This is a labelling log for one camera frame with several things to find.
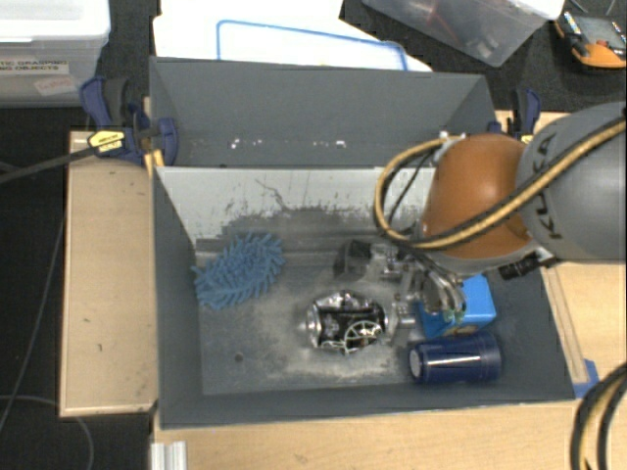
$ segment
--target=small blue box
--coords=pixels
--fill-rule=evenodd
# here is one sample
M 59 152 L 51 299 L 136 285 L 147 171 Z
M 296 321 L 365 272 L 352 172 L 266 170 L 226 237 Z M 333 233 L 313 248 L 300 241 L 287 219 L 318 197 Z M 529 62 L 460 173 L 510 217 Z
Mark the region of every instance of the small blue box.
M 418 304 L 422 329 L 427 339 L 472 334 L 495 319 L 497 311 L 494 308 L 490 286 L 485 276 L 475 275 L 464 280 L 461 289 L 466 296 L 466 313 L 460 323 L 447 322 L 441 313 L 436 315 L 427 313 L 424 305 Z

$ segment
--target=wooden table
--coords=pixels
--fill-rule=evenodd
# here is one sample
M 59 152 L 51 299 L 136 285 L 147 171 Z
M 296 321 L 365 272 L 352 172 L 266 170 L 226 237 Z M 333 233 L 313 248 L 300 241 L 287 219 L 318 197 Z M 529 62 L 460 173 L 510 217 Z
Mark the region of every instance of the wooden table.
M 544 115 L 542 123 L 555 117 Z M 73 151 L 84 137 L 72 134 Z M 95 158 L 72 164 L 68 208 L 61 415 L 148 411 L 157 399 L 157 359 L 147 172 Z M 623 362 L 625 266 L 566 263 L 545 279 L 560 308 L 562 339 L 578 344 L 601 376 Z M 161 431 L 157 417 L 153 437 L 185 441 L 190 469 L 563 469 L 576 406 L 176 431 Z M 612 439 L 627 440 L 624 405 Z M 613 445 L 612 461 L 615 469 L 624 465 L 626 445 Z

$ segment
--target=white box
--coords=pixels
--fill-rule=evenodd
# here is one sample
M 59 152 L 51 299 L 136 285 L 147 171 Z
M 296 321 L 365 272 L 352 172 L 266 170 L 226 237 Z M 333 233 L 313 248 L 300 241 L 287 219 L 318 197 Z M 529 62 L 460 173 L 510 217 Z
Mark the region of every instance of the white box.
M 362 0 L 493 67 L 501 66 L 564 0 Z
M 0 107 L 78 106 L 110 30 L 109 0 L 0 0 Z

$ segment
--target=white plastic tub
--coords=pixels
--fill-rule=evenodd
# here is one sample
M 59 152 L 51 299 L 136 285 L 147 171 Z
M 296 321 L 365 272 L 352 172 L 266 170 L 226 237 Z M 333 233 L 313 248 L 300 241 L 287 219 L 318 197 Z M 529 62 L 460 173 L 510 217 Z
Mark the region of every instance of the white plastic tub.
M 109 0 L 0 0 L 0 107 L 78 105 L 110 29 Z

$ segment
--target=gray bin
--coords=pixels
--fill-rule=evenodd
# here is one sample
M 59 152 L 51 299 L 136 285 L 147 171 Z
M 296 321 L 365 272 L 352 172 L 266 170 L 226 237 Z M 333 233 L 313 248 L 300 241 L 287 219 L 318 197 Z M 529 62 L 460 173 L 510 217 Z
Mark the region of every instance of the gray bin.
M 572 399 L 537 274 L 489 274 L 505 357 L 493 384 L 418 387 L 405 351 L 373 345 L 344 357 L 311 350 L 303 335 L 305 307 L 339 287 L 327 263 L 335 241 L 375 235 L 376 167 L 440 130 L 484 131 L 494 109 L 482 76 L 162 58 L 150 74 L 153 118 L 174 117 L 180 132 L 176 166 L 154 179 L 164 428 Z M 423 198 L 414 194 L 401 217 Z M 199 307 L 190 269 L 199 246 L 248 230 L 321 247 L 286 252 L 297 262 L 258 300 Z M 385 291 L 377 297 L 389 303 Z

